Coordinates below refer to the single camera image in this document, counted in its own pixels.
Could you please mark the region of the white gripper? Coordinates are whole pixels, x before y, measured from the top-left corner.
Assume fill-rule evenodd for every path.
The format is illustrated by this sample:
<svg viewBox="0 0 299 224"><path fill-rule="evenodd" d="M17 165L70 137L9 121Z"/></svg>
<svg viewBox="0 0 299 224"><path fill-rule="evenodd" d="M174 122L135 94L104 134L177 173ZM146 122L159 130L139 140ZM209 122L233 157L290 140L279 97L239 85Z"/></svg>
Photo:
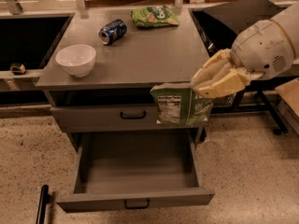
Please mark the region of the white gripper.
<svg viewBox="0 0 299 224"><path fill-rule="evenodd" d="M237 69L231 69L231 57ZM285 19L257 21L237 36L231 51L219 50L196 72L192 90L205 98L224 97L243 91L249 80L282 74L293 62L294 24Z"/></svg>

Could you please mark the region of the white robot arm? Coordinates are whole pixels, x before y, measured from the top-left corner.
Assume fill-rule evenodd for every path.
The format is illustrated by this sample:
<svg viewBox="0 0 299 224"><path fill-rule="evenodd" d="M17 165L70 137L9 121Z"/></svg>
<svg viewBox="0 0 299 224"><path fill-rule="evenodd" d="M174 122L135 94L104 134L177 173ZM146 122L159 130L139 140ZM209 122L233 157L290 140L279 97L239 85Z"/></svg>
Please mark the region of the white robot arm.
<svg viewBox="0 0 299 224"><path fill-rule="evenodd" d="M191 89L204 98L244 90L253 80L268 80L292 68L299 57L299 3L242 31L196 72Z"/></svg>

